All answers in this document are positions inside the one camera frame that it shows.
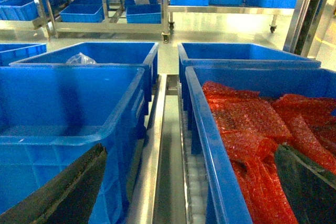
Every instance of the stainless steel shelf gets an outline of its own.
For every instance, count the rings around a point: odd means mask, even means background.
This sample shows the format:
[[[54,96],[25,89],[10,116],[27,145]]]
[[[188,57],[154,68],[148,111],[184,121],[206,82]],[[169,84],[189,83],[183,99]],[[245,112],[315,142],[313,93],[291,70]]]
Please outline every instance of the stainless steel shelf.
[[[65,23],[55,22],[55,28],[59,33],[160,33],[163,30],[161,24],[116,24],[102,23]]]
[[[46,20],[38,17],[32,21],[0,20],[0,30],[36,30],[44,26]]]
[[[227,7],[227,6],[168,6],[170,13],[228,13],[228,14],[266,14],[290,16],[294,9],[275,9],[259,7]]]

